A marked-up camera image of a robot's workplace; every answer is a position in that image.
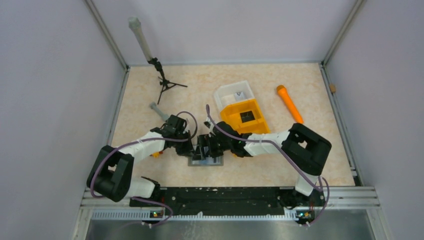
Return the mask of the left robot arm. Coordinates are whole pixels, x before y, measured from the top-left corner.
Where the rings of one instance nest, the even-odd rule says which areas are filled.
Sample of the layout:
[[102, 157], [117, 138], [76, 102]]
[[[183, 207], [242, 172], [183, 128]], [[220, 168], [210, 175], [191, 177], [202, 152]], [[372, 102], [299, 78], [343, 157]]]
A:
[[189, 156], [194, 150], [192, 138], [187, 120], [172, 114], [160, 127], [136, 140], [118, 147], [103, 146], [86, 180], [91, 196], [119, 202], [134, 192], [147, 206], [156, 206], [161, 198], [155, 190], [157, 183], [145, 177], [134, 180], [135, 163], [168, 148], [174, 148], [180, 156]]

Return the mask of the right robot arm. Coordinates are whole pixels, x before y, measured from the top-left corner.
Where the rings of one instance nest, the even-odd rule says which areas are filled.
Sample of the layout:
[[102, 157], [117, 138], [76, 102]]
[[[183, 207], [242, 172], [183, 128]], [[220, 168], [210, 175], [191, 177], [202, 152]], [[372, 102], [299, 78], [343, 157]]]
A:
[[221, 158], [226, 151], [238, 158], [282, 154], [298, 172], [294, 202], [307, 206], [313, 200], [313, 190], [319, 190], [316, 183], [332, 148], [327, 139], [301, 123], [277, 133], [238, 133], [224, 121], [216, 124], [205, 121], [204, 125], [209, 133], [197, 137], [193, 160]]

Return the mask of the grey leather card holder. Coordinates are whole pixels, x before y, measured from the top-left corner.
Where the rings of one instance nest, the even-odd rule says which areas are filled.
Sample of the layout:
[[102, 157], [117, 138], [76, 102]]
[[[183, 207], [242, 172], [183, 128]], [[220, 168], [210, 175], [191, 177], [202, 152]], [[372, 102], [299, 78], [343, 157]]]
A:
[[223, 156], [219, 157], [206, 157], [205, 159], [189, 159], [189, 167], [218, 167], [223, 166], [224, 160]]

